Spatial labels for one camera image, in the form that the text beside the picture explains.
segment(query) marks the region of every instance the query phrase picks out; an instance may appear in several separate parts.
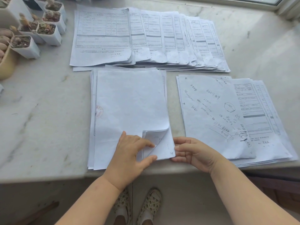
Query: forearm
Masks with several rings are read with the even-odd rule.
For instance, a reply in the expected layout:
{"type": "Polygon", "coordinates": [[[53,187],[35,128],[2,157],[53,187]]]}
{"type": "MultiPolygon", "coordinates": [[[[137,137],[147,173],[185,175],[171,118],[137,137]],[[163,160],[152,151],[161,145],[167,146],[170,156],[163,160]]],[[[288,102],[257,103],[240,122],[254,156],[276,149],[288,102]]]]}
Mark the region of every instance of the forearm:
{"type": "Polygon", "coordinates": [[[299,225],[260,191],[234,164],[222,160],[211,172],[221,200],[235,225],[299,225]]]}
{"type": "Polygon", "coordinates": [[[103,177],[96,179],[56,225],[103,225],[120,191],[103,177]]]}

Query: hand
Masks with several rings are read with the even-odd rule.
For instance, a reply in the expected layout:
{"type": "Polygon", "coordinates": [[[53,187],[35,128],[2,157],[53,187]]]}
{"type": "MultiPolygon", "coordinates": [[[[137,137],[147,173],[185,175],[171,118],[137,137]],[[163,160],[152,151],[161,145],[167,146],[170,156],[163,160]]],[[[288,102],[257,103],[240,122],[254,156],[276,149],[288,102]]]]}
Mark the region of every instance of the hand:
{"type": "Polygon", "coordinates": [[[139,136],[126,135],[126,132],[123,131],[103,177],[122,192],[128,184],[157,159],[156,155],[151,155],[141,162],[137,162],[138,151],[146,146],[155,147],[150,140],[139,136]]]}
{"type": "Polygon", "coordinates": [[[174,162],[185,162],[199,170],[211,173],[218,161],[227,160],[219,152],[192,137],[174,137],[175,155],[171,158],[174,162]]]}

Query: marble countertop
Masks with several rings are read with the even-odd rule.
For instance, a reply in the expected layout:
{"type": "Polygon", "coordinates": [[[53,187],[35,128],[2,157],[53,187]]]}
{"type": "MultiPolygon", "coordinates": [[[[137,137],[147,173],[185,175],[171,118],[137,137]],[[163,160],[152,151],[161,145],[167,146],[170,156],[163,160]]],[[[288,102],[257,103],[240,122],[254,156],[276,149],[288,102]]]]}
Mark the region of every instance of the marble countertop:
{"type": "MultiPolygon", "coordinates": [[[[40,46],[41,58],[20,58],[1,84],[0,183],[100,176],[88,171],[91,90],[89,72],[72,72],[73,10],[64,0],[69,21],[61,47],[40,46]]],[[[291,22],[272,12],[179,0],[103,0],[98,7],[137,7],[178,11],[213,20],[232,78],[263,80],[295,150],[300,154],[300,40],[291,22]]],[[[173,136],[184,136],[175,76],[167,73],[168,110],[173,136]]],[[[300,166],[299,161],[247,169],[300,166]]],[[[157,161],[144,174],[196,171],[187,164],[157,161]]]]}

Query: foot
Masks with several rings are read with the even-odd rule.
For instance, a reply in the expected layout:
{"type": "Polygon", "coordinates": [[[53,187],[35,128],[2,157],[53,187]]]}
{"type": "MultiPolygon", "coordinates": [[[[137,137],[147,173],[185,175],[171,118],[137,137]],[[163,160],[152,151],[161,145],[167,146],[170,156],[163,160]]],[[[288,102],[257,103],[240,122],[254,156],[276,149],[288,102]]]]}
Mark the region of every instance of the foot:
{"type": "Polygon", "coordinates": [[[125,217],[126,224],[129,224],[132,221],[131,209],[129,204],[129,193],[127,188],[125,188],[119,195],[113,206],[113,210],[115,212],[115,217],[125,217]]]}
{"type": "Polygon", "coordinates": [[[158,189],[152,188],[148,192],[140,214],[137,217],[137,225],[142,225],[145,220],[151,220],[153,222],[153,218],[160,207],[161,199],[161,192],[158,189]]]}

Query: stack of papers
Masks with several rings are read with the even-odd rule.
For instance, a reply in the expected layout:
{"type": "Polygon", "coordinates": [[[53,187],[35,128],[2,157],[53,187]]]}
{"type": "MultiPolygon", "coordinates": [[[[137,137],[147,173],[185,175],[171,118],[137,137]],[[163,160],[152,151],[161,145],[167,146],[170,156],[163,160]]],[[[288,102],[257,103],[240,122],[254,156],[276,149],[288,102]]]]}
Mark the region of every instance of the stack of papers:
{"type": "Polygon", "coordinates": [[[178,12],[77,5],[70,65],[230,72],[212,21],[178,12]]]}
{"type": "Polygon", "coordinates": [[[88,169],[106,169],[122,131],[149,139],[155,148],[146,147],[137,155],[157,159],[175,156],[167,110],[166,71],[129,70],[106,66],[91,72],[92,113],[88,169]]]}
{"type": "Polygon", "coordinates": [[[237,167],[298,159],[263,81],[176,79],[187,137],[203,141],[237,167]]]}

